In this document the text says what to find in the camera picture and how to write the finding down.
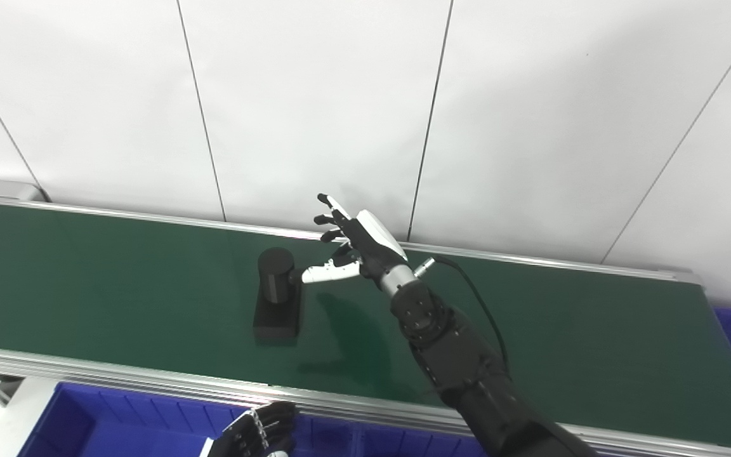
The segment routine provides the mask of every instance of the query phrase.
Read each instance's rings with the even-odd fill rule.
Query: black cylinder
[[[261,294],[270,303],[285,303],[293,295],[289,272],[295,268],[293,254],[282,247],[272,247],[258,257],[258,280]]]

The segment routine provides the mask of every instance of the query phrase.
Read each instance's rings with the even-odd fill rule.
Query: black cable
[[[490,325],[492,326],[493,332],[496,334],[496,339],[498,340],[498,345],[501,348],[501,355],[504,357],[504,362],[507,364],[507,370],[510,369],[510,358],[507,357],[507,345],[504,343],[504,338],[501,336],[500,330],[498,330],[498,325],[496,324],[496,320],[493,319],[492,314],[490,313],[490,309],[487,308],[487,304],[484,303],[484,299],[481,298],[480,293],[478,293],[478,289],[475,287],[475,284],[473,284],[473,281],[470,280],[470,277],[467,275],[467,273],[464,272],[464,270],[459,267],[459,264],[456,262],[453,262],[447,257],[443,257],[442,255],[434,255],[433,260],[439,263],[443,263],[450,268],[453,268],[456,270],[456,272],[461,273],[461,277],[464,278],[464,281],[467,283],[468,286],[470,286],[470,289],[473,290],[473,295],[475,295],[475,299],[478,300],[478,304],[481,305],[481,309],[484,310],[484,314],[487,315],[487,320],[490,321]]]

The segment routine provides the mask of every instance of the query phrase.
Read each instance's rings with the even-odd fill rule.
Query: black block
[[[301,286],[289,281],[295,269],[287,249],[273,247],[258,257],[258,298],[253,317],[256,338],[295,338],[301,319]]]

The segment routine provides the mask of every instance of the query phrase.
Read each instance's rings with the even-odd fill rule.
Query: panel seam
[[[729,72],[731,72],[731,62],[729,63],[726,71],[723,72],[723,75],[721,76],[720,80],[718,81],[718,83],[716,84],[714,89],[710,92],[710,95],[704,101],[704,104],[702,105],[701,109],[699,109],[698,114],[696,114],[695,117],[693,118],[693,121],[690,123],[690,126],[684,132],[684,135],[682,135],[682,139],[679,140],[678,144],[676,144],[676,147],[673,148],[673,152],[670,153],[670,156],[668,156],[667,160],[665,160],[664,165],[662,165],[662,168],[659,169],[659,173],[656,174],[656,177],[653,179],[653,182],[650,183],[650,186],[647,188],[647,191],[645,192],[644,195],[642,195],[642,199],[639,200],[639,203],[637,203],[636,208],[633,209],[633,212],[631,212],[630,217],[628,217],[628,219],[626,220],[626,223],[624,223],[624,225],[622,226],[622,229],[617,234],[617,237],[614,238],[613,243],[611,243],[611,246],[609,246],[609,248],[605,252],[605,255],[603,255],[603,258],[602,258],[602,260],[600,260],[600,263],[605,263],[605,261],[607,260],[609,255],[611,255],[611,252],[613,251],[614,246],[617,245],[620,238],[622,237],[622,234],[624,234],[624,231],[626,231],[626,229],[630,225],[631,221],[633,221],[633,217],[635,217],[636,214],[639,212],[639,209],[642,207],[642,204],[644,204],[644,202],[647,200],[647,196],[650,195],[650,192],[653,191],[653,188],[656,186],[656,183],[659,182],[659,179],[661,179],[662,174],[664,174],[664,171],[667,169],[668,165],[670,165],[670,162],[676,156],[676,153],[678,152],[679,148],[682,146],[684,141],[690,135],[690,131],[693,130],[693,127],[695,126],[696,122],[698,122],[698,120],[701,117],[704,110],[707,109],[707,106],[709,106],[710,101],[713,100],[714,95],[719,90],[721,84],[723,84],[723,81],[729,75]]]
[[[24,164],[24,168],[27,168],[28,173],[30,173],[30,176],[32,177],[33,182],[36,183],[38,186],[38,190],[41,191],[43,194],[44,200],[47,200],[47,202],[51,202],[49,195],[47,194],[47,191],[44,189],[44,187],[41,185],[41,182],[39,182],[38,178],[36,177],[36,174],[30,167],[30,164],[27,163],[27,159],[24,158],[24,154],[21,152],[21,148],[18,147],[18,144],[16,144],[15,139],[13,138],[13,135],[11,134],[11,131],[9,128],[5,125],[5,121],[3,121],[2,116],[0,115],[0,125],[2,126],[2,129],[5,131],[5,134],[8,136],[8,139],[10,140],[11,144],[13,145],[13,148],[17,152],[18,156],[20,157],[21,161]]]
[[[425,165],[425,153],[427,152],[427,139],[430,137],[430,124],[433,121],[433,108],[436,105],[436,93],[438,92],[438,80],[442,75],[442,63],[444,61],[444,48],[447,46],[447,32],[450,30],[450,17],[453,14],[453,2],[450,0],[450,6],[447,9],[447,21],[444,23],[444,37],[442,38],[442,51],[438,55],[438,69],[436,69],[436,81],[433,84],[433,96],[430,100],[430,113],[427,116],[427,127],[425,129],[425,141],[421,147],[421,159],[419,160],[419,173],[417,175],[417,184],[414,191],[414,204],[411,206],[411,218],[408,222],[408,235],[406,236],[406,242],[411,241],[411,230],[414,228],[414,215],[416,214],[416,204],[419,197],[419,185],[421,184],[421,170]]]
[[[211,156],[211,168],[214,173],[214,182],[216,183],[216,194],[218,194],[218,204],[221,206],[221,219],[227,222],[227,214],[224,212],[224,200],[221,198],[221,187],[218,184],[218,173],[216,173],[216,162],[214,160],[213,148],[211,147],[211,136],[208,134],[208,124],[205,121],[205,110],[202,108],[202,98],[199,93],[199,84],[197,84],[197,72],[194,69],[194,58],[191,55],[191,44],[188,42],[188,32],[185,31],[185,17],[182,15],[182,6],[180,0],[176,0],[176,9],[180,14],[180,24],[182,25],[182,36],[185,38],[185,50],[188,52],[188,64],[191,66],[191,76],[194,79],[194,90],[197,94],[197,104],[199,105],[199,116],[202,121],[202,130],[205,132],[205,141],[208,145],[208,154]]]

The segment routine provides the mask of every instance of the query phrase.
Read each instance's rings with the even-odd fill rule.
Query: robotic arm
[[[313,283],[362,275],[391,300],[391,313],[409,342],[414,358],[447,406],[456,409],[490,457],[591,457],[582,440],[537,414],[516,393],[505,358],[473,330],[467,318],[447,306],[421,275],[434,260],[416,271],[388,229],[368,211],[352,218],[332,197],[317,198],[331,214],[319,225],[337,228],[323,242],[347,237],[322,266],[297,272],[293,281]]]

